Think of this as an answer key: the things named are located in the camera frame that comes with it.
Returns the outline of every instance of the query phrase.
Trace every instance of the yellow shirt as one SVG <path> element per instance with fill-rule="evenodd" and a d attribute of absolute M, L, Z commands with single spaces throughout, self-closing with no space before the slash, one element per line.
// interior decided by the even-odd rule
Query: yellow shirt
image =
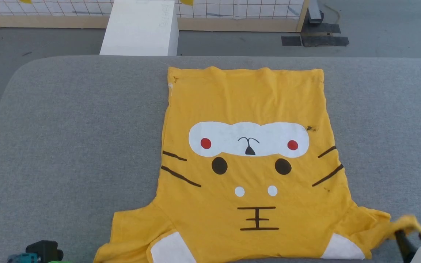
<path fill-rule="evenodd" d="M 351 199 L 323 82 L 320 69 L 169 68 L 156 198 L 115 213 L 94 262 L 363 259 L 421 232 Z"/>

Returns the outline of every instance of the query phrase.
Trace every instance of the white circle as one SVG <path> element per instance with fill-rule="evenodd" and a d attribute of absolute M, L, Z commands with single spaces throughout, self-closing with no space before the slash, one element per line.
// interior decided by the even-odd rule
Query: white circle
<path fill-rule="evenodd" d="M 235 188 L 235 195 L 237 195 L 238 197 L 244 196 L 244 188 L 241 186 Z"/>
<path fill-rule="evenodd" d="M 277 195 L 277 187 L 275 187 L 274 185 L 269 186 L 268 187 L 268 194 L 269 194 L 269 196 L 272 196 L 272 197 L 276 196 Z"/>

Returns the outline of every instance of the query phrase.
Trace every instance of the black eye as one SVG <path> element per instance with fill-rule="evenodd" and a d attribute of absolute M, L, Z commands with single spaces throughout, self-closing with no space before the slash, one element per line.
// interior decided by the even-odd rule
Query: black eye
<path fill-rule="evenodd" d="M 292 170 L 292 166 L 290 165 L 289 161 L 282 158 L 276 160 L 275 167 L 276 171 L 281 175 L 287 175 Z"/>
<path fill-rule="evenodd" d="M 212 161 L 212 170 L 214 170 L 214 173 L 218 175 L 223 175 L 225 172 L 227 172 L 227 162 L 222 157 L 216 157 Z"/>

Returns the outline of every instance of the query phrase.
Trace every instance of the white grid panel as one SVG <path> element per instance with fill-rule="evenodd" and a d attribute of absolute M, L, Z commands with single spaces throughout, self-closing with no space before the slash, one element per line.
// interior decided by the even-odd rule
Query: white grid panel
<path fill-rule="evenodd" d="M 109 16 L 114 0 L 0 0 L 0 15 Z M 178 17 L 298 20 L 303 0 L 175 0 Z"/>

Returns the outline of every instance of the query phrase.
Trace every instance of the gray floor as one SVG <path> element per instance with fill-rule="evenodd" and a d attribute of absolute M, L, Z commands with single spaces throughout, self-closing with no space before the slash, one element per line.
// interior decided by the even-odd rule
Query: gray floor
<path fill-rule="evenodd" d="M 184 56 L 400 57 L 421 58 L 421 1 L 319 0 L 325 22 L 338 16 L 347 47 L 283 47 L 282 33 L 180 32 Z M 25 63 L 60 55 L 98 54 L 105 30 L 0 28 L 0 97 Z"/>

